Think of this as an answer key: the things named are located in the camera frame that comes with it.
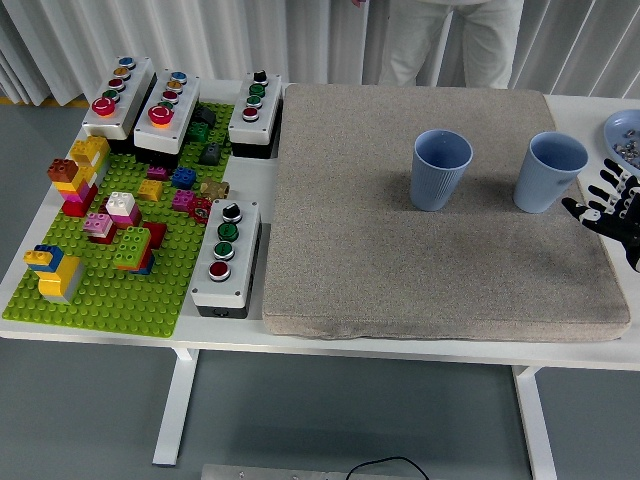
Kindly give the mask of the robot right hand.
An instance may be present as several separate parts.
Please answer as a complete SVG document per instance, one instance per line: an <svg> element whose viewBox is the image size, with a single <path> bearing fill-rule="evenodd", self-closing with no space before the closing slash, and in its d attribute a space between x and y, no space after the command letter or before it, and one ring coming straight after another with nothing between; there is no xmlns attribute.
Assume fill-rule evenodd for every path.
<svg viewBox="0 0 640 480"><path fill-rule="evenodd" d="M565 209L583 226L618 241L624 248L630 267L639 271L639 179L609 158L604 159L600 177L614 187L615 193L590 185L588 191L600 202L587 205L570 197L561 200Z"/></svg>

